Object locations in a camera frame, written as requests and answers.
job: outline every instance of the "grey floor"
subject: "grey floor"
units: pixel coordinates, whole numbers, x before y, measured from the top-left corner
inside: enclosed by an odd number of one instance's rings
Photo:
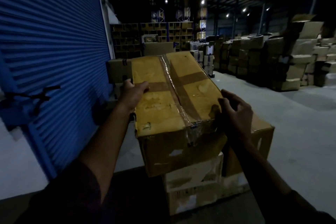
[[[213,81],[250,103],[254,112],[275,126],[269,162],[284,180],[314,207],[336,218],[336,88],[305,87],[293,92],[260,88],[215,72]],[[143,166],[134,124],[118,157],[116,172]],[[12,223],[29,196],[0,201],[0,222]],[[22,205],[16,210],[13,205]],[[172,223],[264,223],[251,192],[220,200],[172,217]]]

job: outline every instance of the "corrugated metal shutter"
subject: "corrugated metal shutter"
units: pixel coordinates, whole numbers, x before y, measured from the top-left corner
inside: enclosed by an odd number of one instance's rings
[[[2,82],[12,90],[37,94],[61,86],[27,125],[52,179],[87,144],[96,129],[92,109],[111,91],[100,0],[0,0],[0,50]],[[26,102],[23,113],[36,103]]]

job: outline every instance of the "concrete floor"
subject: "concrete floor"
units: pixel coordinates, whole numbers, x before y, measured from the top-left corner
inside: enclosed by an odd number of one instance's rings
[[[250,103],[257,115],[275,126],[269,162],[284,180],[314,207],[336,218],[334,207],[336,205],[336,88],[310,86],[299,91],[279,93],[217,72],[215,72],[213,81],[219,88],[225,88]],[[139,198],[146,198],[148,197],[146,193],[154,186],[149,186],[148,181],[156,186],[162,184],[161,181],[155,182],[153,178],[148,180],[141,167],[143,165],[140,148],[134,136],[134,124],[131,123],[120,150],[115,172],[139,167],[140,169],[136,169],[135,172],[138,172],[137,177],[141,179],[136,179],[134,183],[134,180],[130,178],[134,177],[134,172],[130,173],[131,170],[123,175],[123,172],[119,172],[119,178],[115,175],[111,185],[118,181],[120,185],[111,186],[111,193],[116,193],[123,184],[125,185],[124,192],[120,193],[119,198],[112,197],[117,200],[116,207],[121,204],[122,200],[125,201],[125,205],[128,205],[130,201],[127,201],[124,195],[127,191],[132,191],[130,188],[133,188],[131,196],[143,193]],[[18,200],[24,200],[22,205],[27,204],[26,198]],[[157,212],[155,218],[163,216],[162,223],[264,223],[251,192],[223,199],[215,204],[168,219],[164,217],[165,202],[162,204],[163,206],[157,204],[157,210],[154,210],[141,201],[138,204],[140,209],[138,215],[149,216]],[[0,201],[1,223],[12,223],[13,218],[8,216],[6,218],[4,213],[10,212],[8,208],[13,211],[13,205],[18,204]],[[129,214],[131,210],[129,207],[124,208],[128,211],[127,215],[132,215]],[[13,215],[17,215],[23,209],[13,212]]]

